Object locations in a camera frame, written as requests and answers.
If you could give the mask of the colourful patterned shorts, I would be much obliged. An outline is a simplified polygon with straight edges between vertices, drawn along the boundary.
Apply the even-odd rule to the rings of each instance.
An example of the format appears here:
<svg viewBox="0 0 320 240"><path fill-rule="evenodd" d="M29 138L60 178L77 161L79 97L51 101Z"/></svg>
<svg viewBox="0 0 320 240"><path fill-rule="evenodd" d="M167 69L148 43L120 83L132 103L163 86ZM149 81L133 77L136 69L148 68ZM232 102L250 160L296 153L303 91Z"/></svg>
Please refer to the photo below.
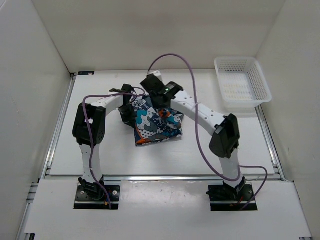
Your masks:
<svg viewBox="0 0 320 240"><path fill-rule="evenodd" d="M137 147L183 135L183 113L171 108L155 108L148 95L138 97L131 105L136 114L134 139Z"/></svg>

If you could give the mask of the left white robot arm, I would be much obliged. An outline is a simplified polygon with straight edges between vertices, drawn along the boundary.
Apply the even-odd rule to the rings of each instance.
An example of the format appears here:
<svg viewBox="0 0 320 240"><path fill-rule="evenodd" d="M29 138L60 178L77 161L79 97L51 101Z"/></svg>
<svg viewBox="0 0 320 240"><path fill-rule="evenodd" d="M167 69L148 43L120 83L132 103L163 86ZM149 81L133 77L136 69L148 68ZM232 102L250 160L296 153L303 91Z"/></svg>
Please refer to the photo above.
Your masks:
<svg viewBox="0 0 320 240"><path fill-rule="evenodd" d="M134 128L137 115L131 99L136 96L134 87L124 84L121 89L111 89L107 95L86 96L78 106L72 129L83 163L83 175L78 180L83 191L95 201L111 203L100 164L100 144L105 137L106 117L118 110L122 122Z"/></svg>

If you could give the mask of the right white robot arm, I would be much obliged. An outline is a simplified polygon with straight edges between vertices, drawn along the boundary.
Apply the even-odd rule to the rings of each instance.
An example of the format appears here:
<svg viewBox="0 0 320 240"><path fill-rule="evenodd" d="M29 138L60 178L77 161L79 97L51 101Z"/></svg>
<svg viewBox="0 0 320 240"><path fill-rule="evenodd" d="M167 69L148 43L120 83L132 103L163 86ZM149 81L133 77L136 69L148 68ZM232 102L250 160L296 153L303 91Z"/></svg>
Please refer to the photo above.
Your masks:
<svg viewBox="0 0 320 240"><path fill-rule="evenodd" d="M160 74L149 74L141 83L156 108L171 108L195 122L196 141L199 144L201 126L211 136L210 151L219 158L222 173L214 171L223 179L223 190L227 198L236 200L241 197L246 184L240 168L238 147L240 130L235 115L228 116L215 112L196 101L182 86L171 81L164 84Z"/></svg>

